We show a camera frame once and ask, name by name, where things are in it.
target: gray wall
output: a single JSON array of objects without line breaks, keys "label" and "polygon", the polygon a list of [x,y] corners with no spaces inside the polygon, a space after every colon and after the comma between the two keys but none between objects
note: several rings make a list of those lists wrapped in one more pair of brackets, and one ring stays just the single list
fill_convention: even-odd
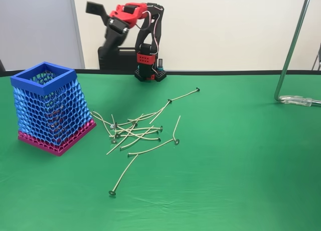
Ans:
[{"label": "gray wall", "polygon": [[74,0],[0,0],[0,60],[6,70],[47,61],[82,68]]}]

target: green cloth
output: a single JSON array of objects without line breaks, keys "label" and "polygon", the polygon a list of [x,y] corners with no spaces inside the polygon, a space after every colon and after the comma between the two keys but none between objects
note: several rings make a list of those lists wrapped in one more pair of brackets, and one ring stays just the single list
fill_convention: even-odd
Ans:
[{"label": "green cloth", "polygon": [[[91,111],[126,122],[159,110],[162,142],[113,147],[102,122],[61,157],[18,141],[10,79],[0,78],[0,230],[320,230],[321,108],[278,104],[278,76],[78,75]],[[283,95],[321,100],[321,76],[287,76]],[[139,127],[149,126],[148,120]],[[127,144],[134,138],[128,138]]]}]

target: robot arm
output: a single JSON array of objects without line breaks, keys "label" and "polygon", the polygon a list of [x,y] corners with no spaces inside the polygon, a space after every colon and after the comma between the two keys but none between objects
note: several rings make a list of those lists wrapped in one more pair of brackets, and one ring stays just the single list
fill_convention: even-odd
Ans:
[{"label": "robot arm", "polygon": [[[106,41],[99,53],[100,59],[104,59],[110,52],[117,52],[118,47],[126,39],[128,30],[136,25],[138,19],[144,19],[135,44],[138,62],[135,76],[141,81],[153,78],[160,81],[166,77],[161,59],[157,68],[164,13],[162,6],[155,3],[127,3],[123,6],[118,5],[115,11],[107,15],[103,5],[87,2],[86,12],[101,16],[103,23],[107,26]],[[145,44],[144,41],[149,34],[152,42]]]},{"label": "robot arm", "polygon": [[101,4],[92,2],[87,3],[86,12],[101,16],[104,25],[107,27],[105,34],[104,52],[102,58],[109,51],[114,51],[120,46],[127,37],[128,30],[133,28],[138,19],[148,17],[147,4],[127,3],[118,5],[115,11],[107,15],[105,8]]}]

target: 3d printed basket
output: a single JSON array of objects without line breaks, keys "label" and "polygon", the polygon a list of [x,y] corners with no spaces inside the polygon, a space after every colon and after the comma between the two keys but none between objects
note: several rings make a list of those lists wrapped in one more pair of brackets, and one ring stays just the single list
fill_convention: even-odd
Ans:
[{"label": "3d printed basket", "polygon": [[96,126],[73,69],[43,62],[11,84],[19,140],[61,156]]}]

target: pink basket base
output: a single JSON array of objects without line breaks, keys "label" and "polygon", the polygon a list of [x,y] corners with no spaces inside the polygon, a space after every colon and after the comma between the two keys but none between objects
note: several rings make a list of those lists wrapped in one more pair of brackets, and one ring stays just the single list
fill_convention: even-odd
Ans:
[{"label": "pink basket base", "polygon": [[74,134],[66,138],[59,146],[49,143],[47,141],[41,140],[39,138],[33,137],[21,131],[18,131],[18,139],[30,145],[33,145],[37,148],[40,148],[44,151],[52,153],[56,156],[61,156],[95,126],[96,126],[96,123],[94,122],[93,119],[91,119],[89,122],[87,122],[82,127],[80,127]]}]

